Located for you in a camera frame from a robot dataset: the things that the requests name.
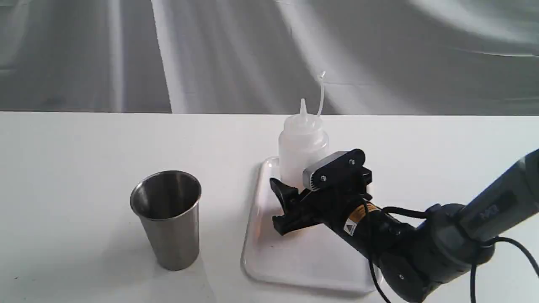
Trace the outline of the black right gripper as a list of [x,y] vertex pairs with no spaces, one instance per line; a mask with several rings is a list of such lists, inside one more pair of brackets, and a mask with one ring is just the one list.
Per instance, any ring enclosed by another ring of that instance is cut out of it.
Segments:
[[356,230],[366,224],[367,215],[379,213],[379,207],[371,202],[372,171],[367,168],[342,183],[309,192],[302,200],[303,210],[299,207],[298,188],[274,177],[269,180],[284,213],[272,217],[273,228],[281,236],[320,224],[339,236],[354,236]]

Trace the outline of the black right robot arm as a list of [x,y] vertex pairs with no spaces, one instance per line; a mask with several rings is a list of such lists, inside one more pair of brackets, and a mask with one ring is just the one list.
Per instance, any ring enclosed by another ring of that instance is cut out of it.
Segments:
[[338,151],[303,173],[304,190],[271,177],[282,215],[272,217],[281,235],[323,224],[363,255],[380,296],[378,268],[408,303],[422,303],[439,286],[470,274],[475,303],[477,268],[497,243],[516,246],[538,272],[533,255],[502,233],[538,213],[538,151],[518,159],[467,205],[433,205],[425,211],[377,207],[368,187],[372,171],[361,149]]

